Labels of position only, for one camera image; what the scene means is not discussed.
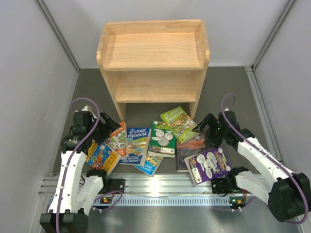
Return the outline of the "orange 78-Storey Treehouse book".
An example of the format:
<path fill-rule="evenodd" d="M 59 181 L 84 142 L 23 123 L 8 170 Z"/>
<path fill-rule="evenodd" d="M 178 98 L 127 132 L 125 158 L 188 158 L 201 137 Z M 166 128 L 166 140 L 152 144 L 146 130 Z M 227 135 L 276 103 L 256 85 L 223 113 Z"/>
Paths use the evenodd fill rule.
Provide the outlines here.
<path fill-rule="evenodd" d="M 124 121 L 120 122 L 121 127 L 115 130 L 105 143 L 115 150 L 121 157 L 127 157 L 128 152 L 128 140 L 127 140 L 127 128 Z"/>

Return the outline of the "lime green 65-Storey Treehouse book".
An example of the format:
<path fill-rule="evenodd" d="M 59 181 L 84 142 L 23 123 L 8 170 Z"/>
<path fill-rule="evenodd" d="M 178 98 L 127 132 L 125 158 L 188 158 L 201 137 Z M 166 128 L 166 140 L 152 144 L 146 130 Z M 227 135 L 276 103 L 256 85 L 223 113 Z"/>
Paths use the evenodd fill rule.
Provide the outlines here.
<path fill-rule="evenodd" d="M 184 144 L 200 134 L 192 131 L 197 126 L 197 123 L 181 106 L 162 113 L 160 118 L 172 131 L 180 144 Z"/>

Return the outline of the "yellow 130-Storey Treehouse book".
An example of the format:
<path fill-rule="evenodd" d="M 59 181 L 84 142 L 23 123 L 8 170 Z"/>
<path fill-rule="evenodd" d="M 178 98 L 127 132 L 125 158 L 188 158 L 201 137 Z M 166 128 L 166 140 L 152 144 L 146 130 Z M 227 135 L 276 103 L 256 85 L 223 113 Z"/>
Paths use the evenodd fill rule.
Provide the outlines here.
<path fill-rule="evenodd" d="M 97 144 L 92 141 L 86 156 L 86 163 L 92 169 L 104 170 L 109 176 L 120 159 L 121 156 L 105 142 Z"/>

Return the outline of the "dark green 104-Storey Treehouse book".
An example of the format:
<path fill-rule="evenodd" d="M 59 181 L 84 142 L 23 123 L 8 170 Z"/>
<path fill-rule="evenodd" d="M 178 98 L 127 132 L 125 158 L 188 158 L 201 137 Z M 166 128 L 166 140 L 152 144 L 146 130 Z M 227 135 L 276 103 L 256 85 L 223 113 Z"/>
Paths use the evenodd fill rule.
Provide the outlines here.
<path fill-rule="evenodd" d="M 175 158 L 176 138 L 165 122 L 152 122 L 148 155 Z"/>

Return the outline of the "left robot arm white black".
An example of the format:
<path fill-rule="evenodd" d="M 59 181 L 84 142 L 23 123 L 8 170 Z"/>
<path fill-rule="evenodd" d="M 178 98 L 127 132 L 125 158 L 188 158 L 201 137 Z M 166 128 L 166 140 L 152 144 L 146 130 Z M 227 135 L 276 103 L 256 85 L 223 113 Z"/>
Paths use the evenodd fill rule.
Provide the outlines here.
<path fill-rule="evenodd" d="M 95 116 L 81 110 L 73 114 L 73 125 L 61 142 L 61 168 L 57 187 L 48 211 L 40 216 L 40 225 L 48 233 L 85 233 L 88 215 L 98 193 L 110 187 L 108 170 L 92 169 L 82 187 L 82 168 L 92 143 L 103 143 L 121 127 L 105 112 Z"/>

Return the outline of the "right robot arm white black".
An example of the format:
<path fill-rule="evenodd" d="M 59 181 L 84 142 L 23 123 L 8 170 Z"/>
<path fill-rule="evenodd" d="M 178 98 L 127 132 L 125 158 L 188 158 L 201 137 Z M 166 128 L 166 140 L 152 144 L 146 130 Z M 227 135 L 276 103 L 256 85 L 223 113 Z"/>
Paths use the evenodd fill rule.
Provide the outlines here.
<path fill-rule="evenodd" d="M 253 194 L 280 222 L 290 222 L 298 216 L 303 216 L 301 223 L 307 219 L 311 211 L 311 186 L 304 173 L 295 173 L 275 159 L 249 129 L 240 128 L 233 111 L 222 111 L 218 117 L 208 114 L 193 132 L 200 133 L 205 127 L 208 127 L 207 140 L 213 147 L 226 142 L 263 177 L 259 179 L 244 167 L 233 168 L 225 176 L 231 192 L 243 189 Z"/>

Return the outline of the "dark sunset cover book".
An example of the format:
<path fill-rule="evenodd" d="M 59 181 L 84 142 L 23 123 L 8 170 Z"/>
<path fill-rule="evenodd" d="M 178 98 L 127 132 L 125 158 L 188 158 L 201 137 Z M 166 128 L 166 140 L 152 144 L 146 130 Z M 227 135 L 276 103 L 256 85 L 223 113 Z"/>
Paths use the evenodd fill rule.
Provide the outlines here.
<path fill-rule="evenodd" d="M 203 152 L 206 149 L 205 136 L 201 133 L 189 141 L 181 144 L 176 142 L 176 168 L 177 172 L 187 172 L 185 158 Z"/>

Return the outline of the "blue 91-Storey Treehouse book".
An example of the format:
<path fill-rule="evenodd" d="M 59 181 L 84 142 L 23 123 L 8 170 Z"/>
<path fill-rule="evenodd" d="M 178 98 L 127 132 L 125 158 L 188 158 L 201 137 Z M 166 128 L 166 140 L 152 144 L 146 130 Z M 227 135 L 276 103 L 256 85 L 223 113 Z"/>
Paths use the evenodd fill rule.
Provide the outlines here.
<path fill-rule="evenodd" d="M 129 128 L 127 131 L 128 156 L 122 157 L 121 165 L 144 166 L 150 142 L 150 128 Z"/>

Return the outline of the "purple Treehouse book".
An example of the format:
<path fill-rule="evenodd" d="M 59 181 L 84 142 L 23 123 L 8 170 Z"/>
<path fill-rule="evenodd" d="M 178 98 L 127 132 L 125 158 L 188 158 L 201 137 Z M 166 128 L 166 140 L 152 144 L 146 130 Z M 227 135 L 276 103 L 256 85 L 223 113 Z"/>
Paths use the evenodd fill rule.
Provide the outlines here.
<path fill-rule="evenodd" d="M 233 169 L 222 147 L 186 157 L 184 161 L 194 185 L 219 178 Z"/>

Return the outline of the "blue 26-Storey Treehouse book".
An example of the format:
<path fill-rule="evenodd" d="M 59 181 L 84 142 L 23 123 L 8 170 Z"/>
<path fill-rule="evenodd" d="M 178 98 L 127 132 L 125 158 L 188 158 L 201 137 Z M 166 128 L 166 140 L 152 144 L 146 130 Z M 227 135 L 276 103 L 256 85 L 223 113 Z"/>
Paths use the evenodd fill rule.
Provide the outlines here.
<path fill-rule="evenodd" d="M 163 159 L 163 157 L 158 156 L 147 156 L 143 166 L 133 165 L 133 167 L 145 173 L 146 175 L 153 177 Z"/>

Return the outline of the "wooden two-tier bookshelf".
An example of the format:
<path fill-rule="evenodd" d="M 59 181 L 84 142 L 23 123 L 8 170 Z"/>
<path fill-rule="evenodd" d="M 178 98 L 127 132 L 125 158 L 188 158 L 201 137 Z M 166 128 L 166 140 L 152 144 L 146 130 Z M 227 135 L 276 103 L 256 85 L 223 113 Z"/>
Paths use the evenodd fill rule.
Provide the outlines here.
<path fill-rule="evenodd" d="M 108 22 L 97 64 L 121 120 L 129 103 L 188 103 L 196 115 L 210 61 L 200 19 Z"/>

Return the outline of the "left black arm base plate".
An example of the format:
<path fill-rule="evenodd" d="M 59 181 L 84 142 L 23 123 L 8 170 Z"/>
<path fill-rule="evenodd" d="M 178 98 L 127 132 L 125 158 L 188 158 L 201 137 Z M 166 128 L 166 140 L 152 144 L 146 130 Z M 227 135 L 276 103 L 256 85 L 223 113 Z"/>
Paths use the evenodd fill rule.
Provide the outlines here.
<path fill-rule="evenodd" d="M 124 192 L 125 179 L 109 179 L 104 182 L 104 187 L 99 191 L 99 194 L 105 194 L 115 190 Z"/>

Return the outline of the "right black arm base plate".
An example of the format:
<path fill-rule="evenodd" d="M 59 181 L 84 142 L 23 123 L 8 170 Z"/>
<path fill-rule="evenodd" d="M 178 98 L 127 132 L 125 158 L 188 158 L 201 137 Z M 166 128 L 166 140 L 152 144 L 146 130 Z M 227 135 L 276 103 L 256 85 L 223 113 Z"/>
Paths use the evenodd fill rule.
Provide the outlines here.
<path fill-rule="evenodd" d="M 224 197 L 228 194 L 242 193 L 242 189 L 238 188 L 233 181 L 226 178 L 217 178 L 211 180 L 212 193 Z"/>

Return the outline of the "aluminium mounting rail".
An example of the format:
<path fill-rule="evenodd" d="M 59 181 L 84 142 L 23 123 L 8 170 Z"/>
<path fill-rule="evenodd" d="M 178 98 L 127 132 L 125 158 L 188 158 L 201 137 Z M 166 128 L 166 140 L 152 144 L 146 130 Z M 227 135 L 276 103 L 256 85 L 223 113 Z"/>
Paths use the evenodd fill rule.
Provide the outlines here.
<path fill-rule="evenodd" d="M 205 182 L 194 185 L 189 174 L 164 174 L 149 177 L 145 174 L 113 174 L 112 181 L 121 179 L 124 181 L 122 188 L 117 185 L 114 190 L 119 190 L 124 196 L 137 197 L 190 197 L 190 196 L 212 196 L 211 182 Z M 60 184 L 62 179 L 55 175 L 53 177 L 45 177 L 38 189 L 39 196 L 53 196 L 59 194 L 56 190 L 59 187 L 72 187 L 73 191 L 81 191 L 95 189 L 103 183 L 103 179 L 99 176 L 84 177 L 79 181 L 68 178 L 65 184 Z"/>

